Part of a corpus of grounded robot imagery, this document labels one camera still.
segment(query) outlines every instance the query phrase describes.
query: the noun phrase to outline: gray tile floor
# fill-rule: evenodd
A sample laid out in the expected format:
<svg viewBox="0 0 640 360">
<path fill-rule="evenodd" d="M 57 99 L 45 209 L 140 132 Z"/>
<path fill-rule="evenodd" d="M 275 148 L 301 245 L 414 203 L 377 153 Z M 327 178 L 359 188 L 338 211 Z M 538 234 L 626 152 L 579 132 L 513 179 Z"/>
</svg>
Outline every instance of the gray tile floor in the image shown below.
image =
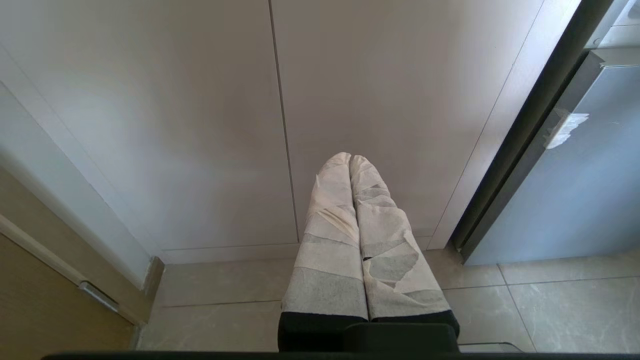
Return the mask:
<svg viewBox="0 0 640 360">
<path fill-rule="evenodd" d="M 640 353 L 640 250 L 471 267 L 452 248 L 425 256 L 458 318 L 461 344 Z M 291 259 L 167 266 L 139 348 L 277 351 L 292 268 Z"/>
</svg>

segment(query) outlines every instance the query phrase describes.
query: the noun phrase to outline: floor tile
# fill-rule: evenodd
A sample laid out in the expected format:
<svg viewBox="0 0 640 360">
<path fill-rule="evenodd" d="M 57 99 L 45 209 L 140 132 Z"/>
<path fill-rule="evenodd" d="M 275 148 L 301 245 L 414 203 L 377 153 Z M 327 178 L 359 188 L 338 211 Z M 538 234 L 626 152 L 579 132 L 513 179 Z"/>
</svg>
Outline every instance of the floor tile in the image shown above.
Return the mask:
<svg viewBox="0 0 640 360">
<path fill-rule="evenodd" d="M 280 302 L 164 307 L 142 333 L 139 350 L 278 351 Z"/>
<path fill-rule="evenodd" d="M 162 306 L 280 300 L 293 259 L 167 265 L 157 300 Z"/>
<path fill-rule="evenodd" d="M 500 264 L 508 284 L 640 276 L 640 249 L 611 256 Z"/>
<path fill-rule="evenodd" d="M 458 343 L 512 343 L 520 350 L 535 349 L 506 286 L 445 290 L 460 323 Z"/>
<path fill-rule="evenodd" d="M 511 285 L 539 352 L 640 352 L 640 279 Z"/>
<path fill-rule="evenodd" d="M 453 246 L 425 251 L 424 257 L 442 289 L 504 285 L 497 265 L 463 266 Z"/>
</svg>

